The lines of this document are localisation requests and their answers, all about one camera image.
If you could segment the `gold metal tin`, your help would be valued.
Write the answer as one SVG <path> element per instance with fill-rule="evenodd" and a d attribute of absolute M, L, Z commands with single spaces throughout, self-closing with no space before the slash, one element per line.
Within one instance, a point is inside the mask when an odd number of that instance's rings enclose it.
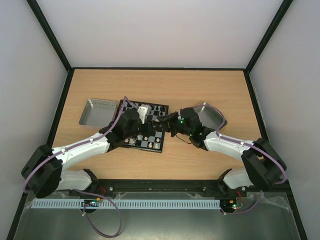
<path fill-rule="evenodd" d="M 193 108 L 203 126 L 216 130 L 222 124 L 223 117 L 221 114 L 207 102 L 203 102 Z"/>

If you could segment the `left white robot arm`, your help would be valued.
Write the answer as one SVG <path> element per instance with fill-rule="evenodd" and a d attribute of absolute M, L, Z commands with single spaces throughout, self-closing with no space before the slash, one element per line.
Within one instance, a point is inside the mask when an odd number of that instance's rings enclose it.
<path fill-rule="evenodd" d="M 70 170 L 71 166 L 115 150 L 123 146 L 126 139 L 150 136 L 154 132 L 154 121 L 139 107 L 118 114 L 108 126 L 78 142 L 55 148 L 43 144 L 34 151 L 21 171 L 25 180 L 23 190 L 33 193 L 38 199 L 55 191 L 89 190 L 94 181 L 93 174 L 89 170 Z"/>

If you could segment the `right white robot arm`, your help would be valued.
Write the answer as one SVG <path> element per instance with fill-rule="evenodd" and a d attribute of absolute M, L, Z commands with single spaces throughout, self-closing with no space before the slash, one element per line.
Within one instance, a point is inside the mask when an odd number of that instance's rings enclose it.
<path fill-rule="evenodd" d="M 220 176 L 218 191 L 224 196 L 245 186 L 268 191 L 287 179 L 286 164 L 264 138 L 250 141 L 224 135 L 219 127 L 212 129 L 204 126 L 192 107 L 158 116 L 157 120 L 172 137 L 177 134 L 188 136 L 198 149 L 219 152 L 243 162 L 243 168 L 226 170 Z"/>

